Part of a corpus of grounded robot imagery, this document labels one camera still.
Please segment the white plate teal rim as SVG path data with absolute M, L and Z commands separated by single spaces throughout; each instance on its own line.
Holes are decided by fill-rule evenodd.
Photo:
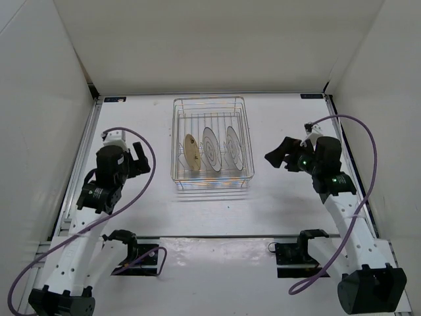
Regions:
M 242 171 L 244 166 L 242 146 L 232 126 L 227 127 L 226 130 L 226 145 L 236 169 Z

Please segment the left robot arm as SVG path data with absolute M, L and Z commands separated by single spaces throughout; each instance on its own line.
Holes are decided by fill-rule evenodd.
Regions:
M 30 292 L 28 303 L 36 315 L 93 315 L 100 280 L 139 255 L 133 232 L 103 234 L 103 229 L 117 213 L 126 181 L 154 172 L 139 142 L 132 149 L 123 140 L 106 142 L 96 153 L 96 167 L 86 174 L 67 239 L 42 255 L 62 251 L 44 285 Z

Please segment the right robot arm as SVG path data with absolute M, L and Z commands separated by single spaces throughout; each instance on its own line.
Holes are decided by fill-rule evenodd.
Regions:
M 403 295 L 407 276 L 393 267 L 378 247 L 364 217 L 359 215 L 357 190 L 350 176 L 341 171 L 341 142 L 321 136 L 313 144 L 286 137 L 265 159 L 275 168 L 306 172 L 315 192 L 331 215 L 341 236 L 335 246 L 323 230 L 303 230 L 295 247 L 298 260 L 321 265 L 320 275 L 336 283 L 344 312 L 391 313 Z

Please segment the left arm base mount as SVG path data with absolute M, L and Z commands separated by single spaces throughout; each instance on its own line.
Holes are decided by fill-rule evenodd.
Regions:
M 101 238 L 103 243 L 116 240 L 127 247 L 126 258 L 118 264 L 112 275 L 158 277 L 161 274 L 166 260 L 166 250 L 164 249 L 162 249 L 164 258 L 160 268 L 147 268 L 147 266 L 157 265 L 160 251 L 158 244 L 139 244 L 137 236 L 129 230 L 114 230 L 109 235 L 103 234 Z

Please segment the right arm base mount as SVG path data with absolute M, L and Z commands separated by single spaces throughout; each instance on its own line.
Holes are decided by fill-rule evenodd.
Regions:
M 295 242 L 271 242 L 268 251 L 276 257 L 278 278 L 309 278 L 321 270 L 321 265 L 308 252 L 309 240 L 329 238 L 324 230 L 300 231 Z

